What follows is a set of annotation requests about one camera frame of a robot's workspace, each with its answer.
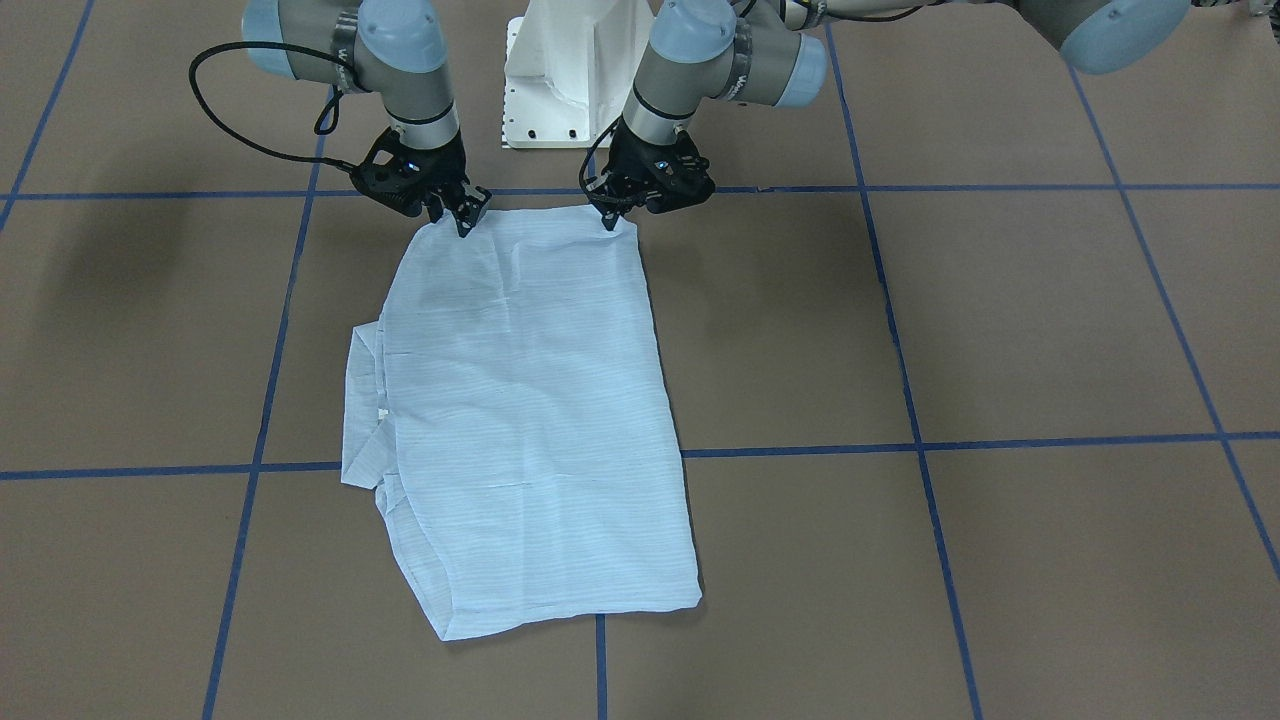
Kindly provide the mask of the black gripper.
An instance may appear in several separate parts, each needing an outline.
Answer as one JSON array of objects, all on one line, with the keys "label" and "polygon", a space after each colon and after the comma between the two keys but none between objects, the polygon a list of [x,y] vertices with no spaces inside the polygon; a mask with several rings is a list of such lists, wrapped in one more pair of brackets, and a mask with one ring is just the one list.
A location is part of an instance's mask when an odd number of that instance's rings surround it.
[{"label": "black gripper", "polygon": [[637,208],[664,214],[705,202],[717,190],[709,168],[687,131],[678,129],[672,145],[655,145],[618,118],[588,150],[580,190],[612,232]]},{"label": "black gripper", "polygon": [[415,149],[396,129],[384,129],[349,170],[349,179],[364,196],[404,217],[426,213],[435,223],[451,211],[461,238],[476,228],[492,202],[492,192],[471,186],[466,176],[460,132],[438,149]]}]

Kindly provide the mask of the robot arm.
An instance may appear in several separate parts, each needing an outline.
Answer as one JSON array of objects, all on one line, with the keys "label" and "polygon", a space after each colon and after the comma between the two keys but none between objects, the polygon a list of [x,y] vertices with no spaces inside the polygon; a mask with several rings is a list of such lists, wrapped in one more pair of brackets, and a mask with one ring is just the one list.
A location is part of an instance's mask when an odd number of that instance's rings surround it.
[{"label": "robot arm", "polygon": [[710,102],[797,111],[829,85],[876,97],[965,96],[1075,72],[1124,70],[1170,38],[1187,1],[664,1],[645,40],[612,145],[580,187],[613,229],[632,210],[705,202],[696,145]]},{"label": "robot arm", "polygon": [[388,127],[357,164],[333,161],[361,195],[406,217],[449,213],[458,236],[492,195],[474,184],[442,22],[430,1],[250,1],[241,37],[260,69],[375,94]]}]

